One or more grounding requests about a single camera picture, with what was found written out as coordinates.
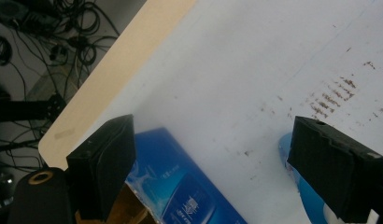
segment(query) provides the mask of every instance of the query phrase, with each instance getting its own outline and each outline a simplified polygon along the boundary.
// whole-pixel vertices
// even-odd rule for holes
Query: black cable
[[[13,168],[16,170],[24,171],[25,173],[31,173],[31,172],[39,169],[39,167],[34,167],[34,166],[14,166],[14,165],[10,165],[10,164],[7,164],[5,162],[2,162],[2,161],[0,161],[0,168]]]
[[[40,141],[40,139],[23,141],[23,142],[20,142],[20,143],[10,142],[7,145],[0,146],[0,152],[8,151],[8,150],[11,150],[11,149],[16,149],[16,148],[22,148],[22,147],[33,147],[33,146],[30,146],[30,145],[35,145],[39,141]]]
[[[13,34],[13,32],[12,32],[11,30],[10,30],[10,33],[11,33],[11,36],[13,37],[14,43],[15,43],[15,45],[16,45],[17,53],[18,53],[18,55],[20,56],[20,59],[21,59],[23,65],[24,65],[25,67],[27,67],[29,70],[33,71],[33,72],[34,72],[35,74],[37,74],[39,77],[41,77],[41,75],[40,75],[34,68],[30,67],[30,66],[25,62],[25,60],[22,58],[21,53],[20,53],[20,48],[18,47],[18,44],[17,44],[16,37],[14,36],[14,34]]]
[[[94,9],[90,7],[85,7],[86,4],[83,4],[77,11],[77,13],[71,18],[71,22],[73,25],[73,28],[77,30],[79,33],[84,35],[93,35],[95,34],[101,25],[101,19],[99,17],[98,12],[96,12]],[[93,14],[93,22],[88,27],[83,27],[84,23],[84,15],[86,13],[92,13]]]
[[[107,16],[107,14],[104,12],[104,10],[102,10],[99,6],[97,6],[95,3],[92,3],[92,2],[87,2],[87,3],[85,3],[85,5],[86,6],[91,6],[91,7],[95,8],[95,9],[97,9],[105,17],[105,19],[110,24],[110,26],[112,27],[112,29],[116,33],[116,35],[120,35],[119,30],[113,24],[113,21]]]
[[[22,81],[22,86],[23,86],[23,101],[26,101],[26,83],[25,83],[25,79],[23,78],[20,70],[18,69],[18,67],[16,65],[14,65],[14,63],[10,63],[14,69],[17,71],[17,74],[19,75],[19,77],[21,78],[21,81]]]
[[[11,60],[12,54],[10,43],[0,36],[0,66],[7,65]]]
[[[12,152],[10,152],[10,151],[6,151],[6,155],[8,155],[9,157],[11,157],[11,159],[34,159],[34,160],[36,160],[37,161],[37,165],[38,165],[38,167],[39,168],[41,168],[42,167],[42,163],[41,163],[41,161],[39,160],[39,158],[38,157],[36,157],[36,156],[14,156],[13,154],[12,154]]]
[[[37,51],[40,53],[41,58],[40,58],[34,51],[32,51],[32,50],[29,48],[28,44],[25,42],[25,40],[23,40],[23,39],[21,38],[21,36],[20,36],[20,34],[19,34],[19,32],[18,32],[17,30],[16,30],[16,34],[17,34],[18,38],[21,40],[21,42],[25,45],[25,47],[28,48],[29,51],[30,51],[33,55],[35,55],[35,56],[37,57],[37,59],[40,60],[40,61],[46,66],[47,71],[48,71],[48,73],[49,73],[49,77],[50,77],[51,82],[52,82],[52,85],[54,86],[55,92],[58,93],[58,87],[57,87],[57,84],[56,84],[54,78],[53,78],[52,75],[51,75],[51,71],[50,71],[50,69],[49,69],[49,65],[48,65],[48,64],[46,63],[46,61],[44,60],[44,56],[43,56],[42,52],[40,51],[40,48],[37,46],[37,44],[36,44],[36,43],[35,43],[35,42],[34,42],[28,35],[25,35],[25,36],[26,36],[26,37],[27,37],[27,38],[28,38],[28,39],[35,45],[35,47],[37,48]]]
[[[74,58],[73,62],[75,63],[77,59],[78,59],[78,56],[77,56],[77,54],[75,54],[75,58]],[[64,98],[64,100],[66,99],[65,96],[66,96],[67,86],[68,86],[69,78],[70,78],[71,75],[72,75],[73,67],[74,67],[74,65],[72,65],[72,66],[70,67],[68,76],[66,77],[66,81],[65,81],[65,83],[64,83],[64,94],[63,94],[63,98]]]

